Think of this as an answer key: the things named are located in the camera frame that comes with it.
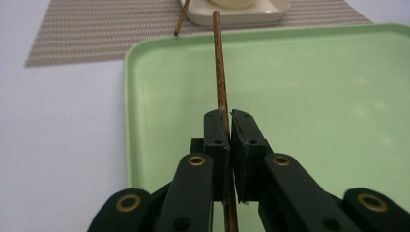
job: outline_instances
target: chopstick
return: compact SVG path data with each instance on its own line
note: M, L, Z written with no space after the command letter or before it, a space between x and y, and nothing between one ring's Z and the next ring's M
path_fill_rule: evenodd
M214 23L214 42L215 42L215 63L217 71L217 94L218 94L218 110L223 116L225 123L226 136L230 142L230 129L228 117L228 103L226 96L225 71L223 64L222 37L220 32L220 13L213 12ZM238 232L238 217L236 212L236 197L232 166L228 172L228 201L223 205L225 231Z
M188 5L189 4L190 4L190 0L186 0L185 4L184 4L184 7L182 8L182 11L180 13L180 17L177 21L177 25L175 26L174 36L178 36L179 31L181 30L182 22L184 21L184 18L187 15L187 10L188 10Z

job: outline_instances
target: woven placemat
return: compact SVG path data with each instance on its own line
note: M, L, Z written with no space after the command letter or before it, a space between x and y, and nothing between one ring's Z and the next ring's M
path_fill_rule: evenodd
M172 36L180 11L179 0L51 0L26 66L122 60L135 43ZM343 0L291 0L291 9L278 22L222 30L365 23L371 21ZM185 21L180 35L212 31Z

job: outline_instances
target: white surface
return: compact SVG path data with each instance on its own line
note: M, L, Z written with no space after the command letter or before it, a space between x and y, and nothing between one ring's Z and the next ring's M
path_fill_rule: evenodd
M410 25L408 0L346 0ZM123 62L24 68L47 0L0 1L0 231L86 231L126 187Z
M255 0L250 7L241 10L222 8L208 0L193 0L188 7L187 18L198 25L212 25L212 13L219 11L221 24L273 22L280 20L289 8L289 0Z

